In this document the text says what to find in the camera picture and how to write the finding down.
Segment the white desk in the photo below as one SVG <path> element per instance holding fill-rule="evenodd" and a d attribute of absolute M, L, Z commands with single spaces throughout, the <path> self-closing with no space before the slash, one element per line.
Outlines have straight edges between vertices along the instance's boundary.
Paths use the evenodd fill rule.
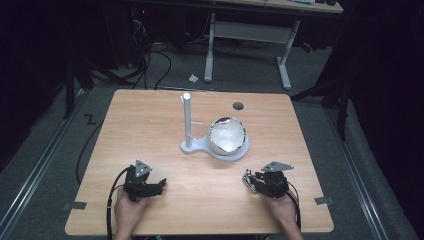
<path fill-rule="evenodd" d="M 340 4 L 329 6 L 327 4 L 301 4 L 288 0 L 217 0 L 215 2 L 225 2 L 234 4 L 247 4 L 275 8 L 284 8 L 295 11 L 311 11 L 320 13 L 337 13 L 343 12 L 343 8 Z M 280 77 L 283 83 L 283 87 L 286 90 L 291 89 L 290 79 L 287 74 L 286 61 L 289 56 L 290 49 L 293 45 L 293 41 L 296 37 L 296 33 L 299 27 L 300 21 L 294 21 L 291 27 L 271 27 L 264 25 L 254 24 L 243 24 L 227 21 L 216 21 L 215 14 L 211 14 L 210 31 L 209 31 L 209 47 L 208 54 L 206 57 L 205 67 L 205 82 L 212 81 L 213 74 L 213 45 L 215 37 L 233 38 L 233 39 L 244 39 L 251 41 L 262 41 L 285 44 L 284 51 L 281 57 L 277 58 L 277 65 L 280 70 Z"/>

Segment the person's arm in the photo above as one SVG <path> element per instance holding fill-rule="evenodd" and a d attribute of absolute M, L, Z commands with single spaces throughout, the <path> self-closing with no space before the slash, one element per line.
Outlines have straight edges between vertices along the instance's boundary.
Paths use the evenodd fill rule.
<path fill-rule="evenodd" d="M 288 193 L 297 200 L 290 190 Z M 296 206 L 290 197 L 285 194 L 280 198 L 264 197 L 264 199 L 287 238 L 289 240 L 303 240 L 300 229 L 296 225 Z"/>
<path fill-rule="evenodd" d="M 118 189 L 115 203 L 115 217 L 117 221 L 116 232 L 113 240 L 129 240 L 131 233 L 144 213 L 150 198 L 142 198 L 139 202 L 129 199 L 128 193 L 122 188 Z"/>

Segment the white circular base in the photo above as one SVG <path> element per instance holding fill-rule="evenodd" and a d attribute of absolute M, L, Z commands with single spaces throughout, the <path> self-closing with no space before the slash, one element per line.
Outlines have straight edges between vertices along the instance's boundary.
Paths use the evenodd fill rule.
<path fill-rule="evenodd" d="M 217 154 L 208 144 L 208 138 L 207 135 L 199 138 L 199 139 L 193 139 L 191 140 L 191 147 L 186 146 L 186 141 L 181 142 L 181 150 L 185 154 L 192 154 L 195 152 L 205 152 L 211 155 L 212 157 L 224 161 L 224 162 L 235 162 L 240 160 L 241 158 L 246 155 L 247 151 L 249 150 L 249 137 L 246 134 L 246 140 L 243 144 L 243 146 L 237 151 L 236 153 L 233 153 L 231 155 L 221 155 Z"/>

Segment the small hole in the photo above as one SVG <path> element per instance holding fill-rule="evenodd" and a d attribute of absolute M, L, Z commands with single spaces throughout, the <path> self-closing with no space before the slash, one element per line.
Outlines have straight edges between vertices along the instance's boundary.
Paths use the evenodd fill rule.
<path fill-rule="evenodd" d="M 234 108 L 235 110 L 243 110 L 244 105 L 243 105 L 243 103 L 241 103 L 241 102 L 235 102 L 235 103 L 233 103 L 233 108 Z"/>

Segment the gray carpet floor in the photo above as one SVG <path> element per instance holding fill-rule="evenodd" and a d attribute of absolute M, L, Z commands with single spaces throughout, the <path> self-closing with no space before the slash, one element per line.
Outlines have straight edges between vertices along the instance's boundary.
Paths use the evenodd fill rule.
<path fill-rule="evenodd" d="M 204 83 L 202 78 L 205 66 L 204 48 L 187 47 L 184 51 L 165 45 L 155 46 L 165 49 L 171 60 L 171 70 L 159 85 L 160 89 L 199 89 L 228 92 L 263 92 L 294 95 L 312 87 L 331 49 L 306 53 L 294 48 L 287 62 L 292 89 L 282 88 L 276 62 L 269 54 L 275 54 L 275 47 L 262 49 L 252 54 L 252 48 L 240 48 L 231 53 L 228 47 L 217 47 L 215 54 L 214 78 L 212 83 Z M 156 81 L 167 71 L 169 61 L 158 53 L 151 54 L 151 62 L 146 74 L 147 89 L 152 89 Z M 120 69 L 117 74 L 129 71 Z M 191 74 L 199 77 L 196 83 L 188 80 Z M 106 237 L 68 236 L 65 224 L 69 210 L 63 209 L 66 202 L 72 202 L 78 191 L 75 169 L 84 143 L 104 119 L 113 93 L 117 89 L 129 88 L 110 81 L 96 80 L 92 91 L 78 97 L 80 104 L 69 126 L 52 154 L 46 172 L 36 184 L 35 191 L 16 218 L 8 239 L 106 239 Z M 144 89 L 144 79 L 137 89 Z M 367 215 L 364 213 L 354 182 L 346 164 L 347 146 L 354 158 L 356 167 L 373 200 L 386 236 L 380 239 L 418 239 L 407 219 L 403 216 L 396 198 L 391 192 L 384 175 L 379 170 L 372 152 L 360 128 L 352 104 L 349 105 L 349 118 L 346 125 L 347 141 L 342 142 L 334 132 L 334 124 L 329 120 L 333 110 L 322 109 L 319 97 L 308 97 L 293 102 L 308 149 L 311 154 L 324 195 L 334 203 L 329 205 L 334 221 L 334 230 L 323 234 L 305 234 L 305 239 L 377 239 Z M 34 124 L 12 162 L 1 173 L 0 215 L 7 215 L 21 187 L 30 176 L 42 157 L 56 129 L 63 124 L 65 113 L 65 91 L 62 90 L 52 106 Z M 98 131 L 88 142 L 78 168 L 79 176 L 84 174 Z M 284 239 L 283 235 L 271 236 L 273 240 Z"/>

